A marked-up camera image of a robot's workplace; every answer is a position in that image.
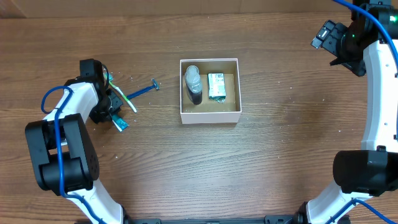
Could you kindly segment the green soap bar package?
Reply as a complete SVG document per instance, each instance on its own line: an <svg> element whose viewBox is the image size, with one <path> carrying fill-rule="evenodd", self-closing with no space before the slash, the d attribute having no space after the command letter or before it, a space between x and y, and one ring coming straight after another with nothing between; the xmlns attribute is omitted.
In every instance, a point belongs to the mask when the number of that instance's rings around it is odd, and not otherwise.
<svg viewBox="0 0 398 224"><path fill-rule="evenodd" d="M224 103L226 100L226 87L223 73L208 74L208 96L210 100Z"/></svg>

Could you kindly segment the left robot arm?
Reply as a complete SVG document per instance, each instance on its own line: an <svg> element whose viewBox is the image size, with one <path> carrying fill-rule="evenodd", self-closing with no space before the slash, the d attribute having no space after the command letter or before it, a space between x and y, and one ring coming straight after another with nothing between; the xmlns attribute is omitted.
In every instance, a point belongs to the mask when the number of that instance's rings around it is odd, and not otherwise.
<svg viewBox="0 0 398 224"><path fill-rule="evenodd" d="M63 96L45 118L29 123L25 137L38 186L73 202L92 223L130 223L99 180L100 166L86 121L114 121L122 100L109 89L106 67L80 61L80 75L59 88Z"/></svg>

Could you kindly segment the dark soap pump bottle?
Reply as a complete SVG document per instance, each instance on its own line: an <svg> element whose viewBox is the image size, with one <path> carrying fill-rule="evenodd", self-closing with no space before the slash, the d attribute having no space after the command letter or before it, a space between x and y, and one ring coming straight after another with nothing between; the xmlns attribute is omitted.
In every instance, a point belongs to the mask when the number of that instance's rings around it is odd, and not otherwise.
<svg viewBox="0 0 398 224"><path fill-rule="evenodd" d="M197 66L190 65L187 67L185 72L185 85L191 102L194 105L199 105L202 102L203 85Z"/></svg>

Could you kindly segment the teal toothpaste tube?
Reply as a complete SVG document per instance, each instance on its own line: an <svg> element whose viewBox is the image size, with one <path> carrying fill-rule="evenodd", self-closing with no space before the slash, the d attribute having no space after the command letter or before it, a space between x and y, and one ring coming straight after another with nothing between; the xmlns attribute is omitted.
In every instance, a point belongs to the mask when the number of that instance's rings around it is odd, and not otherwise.
<svg viewBox="0 0 398 224"><path fill-rule="evenodd" d="M129 127L129 124L116 114L112 115L112 122L119 132L123 132L127 127Z"/></svg>

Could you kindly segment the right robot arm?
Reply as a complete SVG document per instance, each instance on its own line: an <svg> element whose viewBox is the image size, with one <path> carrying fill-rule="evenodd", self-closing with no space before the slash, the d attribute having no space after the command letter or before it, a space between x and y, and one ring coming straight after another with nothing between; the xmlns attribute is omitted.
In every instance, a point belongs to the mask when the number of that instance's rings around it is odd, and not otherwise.
<svg viewBox="0 0 398 224"><path fill-rule="evenodd" d="M361 146L340 151L333 180L293 215L268 215L280 223L349 223L357 205L397 189L397 9L390 1L343 1L351 24L326 21L312 40L353 74L367 78L367 113Z"/></svg>

